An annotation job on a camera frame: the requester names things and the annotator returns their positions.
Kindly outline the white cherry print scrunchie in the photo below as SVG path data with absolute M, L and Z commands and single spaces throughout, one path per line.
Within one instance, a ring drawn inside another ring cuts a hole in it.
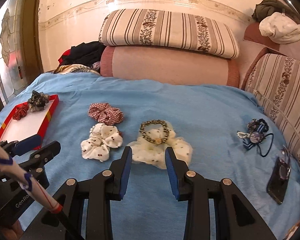
M 123 138 L 116 126 L 104 123 L 96 124 L 90 129 L 89 138 L 80 144 L 83 159 L 107 161 L 110 150 L 121 147 Z

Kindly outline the cream sheer dotted scrunchie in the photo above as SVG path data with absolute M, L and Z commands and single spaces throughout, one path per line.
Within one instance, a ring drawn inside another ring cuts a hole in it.
M 132 160 L 166 169 L 165 151 L 171 147 L 179 160 L 187 165 L 192 159 L 192 146 L 182 137 L 178 137 L 173 126 L 165 120 L 148 120 L 142 122 L 136 141 L 130 142 Z

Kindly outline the red white plaid scrunchie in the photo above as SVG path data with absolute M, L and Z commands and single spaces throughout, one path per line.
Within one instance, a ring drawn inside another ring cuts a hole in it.
M 92 103 L 89 106 L 88 116 L 105 125 L 114 125 L 123 121 L 123 112 L 109 103 Z

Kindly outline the red shallow tray box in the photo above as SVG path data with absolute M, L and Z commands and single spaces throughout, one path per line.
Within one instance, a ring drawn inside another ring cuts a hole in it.
M 22 141 L 32 135 L 39 135 L 41 141 L 46 134 L 47 127 L 53 116 L 53 113 L 59 103 L 59 96 L 57 94 L 51 95 L 49 103 L 44 107 L 44 110 L 39 112 L 29 112 L 25 117 L 20 120 L 14 120 L 13 114 L 18 107 L 25 105 L 26 102 L 16 105 L 9 115 L 6 117 L 0 127 L 0 141 Z M 33 150 L 41 148 L 42 142 Z

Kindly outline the dark red polka-dot scrunchie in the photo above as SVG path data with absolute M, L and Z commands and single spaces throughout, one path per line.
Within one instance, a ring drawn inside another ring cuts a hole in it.
M 16 107 L 15 112 L 12 116 L 14 120 L 21 120 L 22 118 L 27 116 L 29 106 L 27 103 L 23 103 Z

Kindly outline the black sheer dotted scrunchie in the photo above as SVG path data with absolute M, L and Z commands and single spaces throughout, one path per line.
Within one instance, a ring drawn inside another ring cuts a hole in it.
M 46 104 L 49 103 L 50 95 L 43 92 L 33 90 L 31 98 L 28 99 L 28 107 L 31 112 L 39 112 L 44 110 Z

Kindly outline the black smartphone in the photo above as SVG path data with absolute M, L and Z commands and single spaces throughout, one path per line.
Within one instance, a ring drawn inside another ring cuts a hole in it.
M 268 181 L 266 191 L 268 195 L 278 204 L 281 205 L 285 198 L 291 171 L 291 154 L 283 146 L 281 155 L 277 157 L 275 167 Z

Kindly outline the light blue bed blanket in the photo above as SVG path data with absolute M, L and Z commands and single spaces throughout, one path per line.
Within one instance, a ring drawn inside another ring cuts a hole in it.
M 134 157 L 127 193 L 111 204 L 115 239 L 182 239 L 186 202 L 178 202 L 164 162 L 166 147 L 189 154 L 189 168 L 204 178 L 231 179 L 277 239 L 283 239 L 300 220 L 300 167 L 291 159 L 285 198 L 277 204 L 267 193 L 277 157 L 286 146 L 276 125 L 255 97 L 228 86 L 174 86 L 152 80 L 124 80 L 93 73 L 42 74 L 0 112 L 0 127 L 19 103 L 33 91 L 56 94 L 59 104 L 43 143 L 58 141 L 61 152 L 47 165 L 49 193 L 68 179 L 93 178 L 110 161 L 84 159 L 81 143 L 96 121 L 88 115 L 93 103 L 119 108 L 117 124 L 123 146 Z

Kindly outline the pink bolster cushion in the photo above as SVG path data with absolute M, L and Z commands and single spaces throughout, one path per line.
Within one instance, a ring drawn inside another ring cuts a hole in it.
M 234 60 L 156 46 L 107 46 L 100 73 L 103 77 L 148 79 L 172 85 L 239 87 L 239 70 Z

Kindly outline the black red clothes pile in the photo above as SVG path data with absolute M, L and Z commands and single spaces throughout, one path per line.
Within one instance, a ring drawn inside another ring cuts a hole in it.
M 106 46 L 98 41 L 81 43 L 66 50 L 58 59 L 54 74 L 94 73 L 100 75 L 101 56 Z

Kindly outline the striped floral side cushion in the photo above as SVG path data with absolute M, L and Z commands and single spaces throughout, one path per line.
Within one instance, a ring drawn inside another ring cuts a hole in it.
M 267 53 L 247 71 L 241 88 L 256 97 L 300 165 L 300 61 Z

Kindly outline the wooden glass door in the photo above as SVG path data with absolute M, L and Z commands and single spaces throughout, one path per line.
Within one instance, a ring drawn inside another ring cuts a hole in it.
M 40 0 L 0 0 L 0 111 L 43 73 Z

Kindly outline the striped floral pillow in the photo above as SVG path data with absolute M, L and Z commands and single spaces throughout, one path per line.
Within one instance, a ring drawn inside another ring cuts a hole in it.
M 99 42 L 106 46 L 160 46 L 239 57 L 232 30 L 221 22 L 198 15 L 154 9 L 120 9 L 101 26 Z

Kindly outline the dark green cloth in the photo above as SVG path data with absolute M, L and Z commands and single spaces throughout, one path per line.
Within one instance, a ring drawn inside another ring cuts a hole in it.
M 284 16 L 288 16 L 297 23 L 300 23 L 298 13 L 293 11 L 287 5 L 283 4 L 279 0 L 262 0 L 255 6 L 251 17 L 256 22 L 261 22 L 266 17 L 271 16 L 274 12 L 278 12 Z

